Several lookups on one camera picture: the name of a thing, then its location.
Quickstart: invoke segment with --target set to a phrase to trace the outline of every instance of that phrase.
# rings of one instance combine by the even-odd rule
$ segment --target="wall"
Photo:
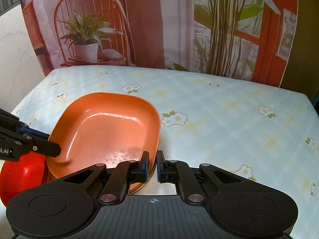
[[[0,108],[12,111],[43,79],[18,5],[0,17]]]
[[[304,93],[313,101],[319,91],[319,0],[299,0],[298,22],[281,88]]]

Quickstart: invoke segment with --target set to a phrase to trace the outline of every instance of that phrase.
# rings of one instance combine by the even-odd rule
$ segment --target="orange plastic bowl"
[[[160,117],[154,106],[139,97],[92,93],[74,101],[57,122],[49,141],[61,147],[58,157],[46,157],[50,172],[60,178],[104,163],[108,168],[150,154],[149,174],[160,137]],[[132,184],[136,191],[140,183]]]

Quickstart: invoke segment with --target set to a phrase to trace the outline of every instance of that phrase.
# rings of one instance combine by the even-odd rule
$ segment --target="orange chair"
[[[109,22],[110,28],[121,31],[123,35],[109,35],[110,41],[102,41],[102,49],[114,49],[122,54],[126,60],[119,64],[118,61],[103,61],[89,63],[80,60],[74,46],[68,46],[70,41],[64,43],[60,38],[68,33],[64,21],[74,20],[72,10],[81,15],[97,15],[102,21]],[[135,64],[136,57],[130,31],[129,22],[125,15],[123,6],[119,0],[60,0],[54,12],[54,27],[60,45],[64,62],[61,66],[74,65],[126,65]]]

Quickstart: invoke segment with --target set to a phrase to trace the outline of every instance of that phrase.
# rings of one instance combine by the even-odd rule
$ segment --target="backdrop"
[[[44,74],[77,65],[201,72],[280,86],[298,0],[20,0]]]

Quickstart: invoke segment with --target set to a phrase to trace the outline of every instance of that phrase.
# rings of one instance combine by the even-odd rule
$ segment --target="table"
[[[193,72],[76,66],[52,71],[13,114],[50,133],[68,105],[94,92],[148,100],[161,117],[159,149],[166,159],[210,163],[287,193],[299,209],[291,236],[318,239],[319,117],[305,95]],[[137,194],[175,189],[154,175]],[[3,206],[0,231],[2,239],[12,233]]]

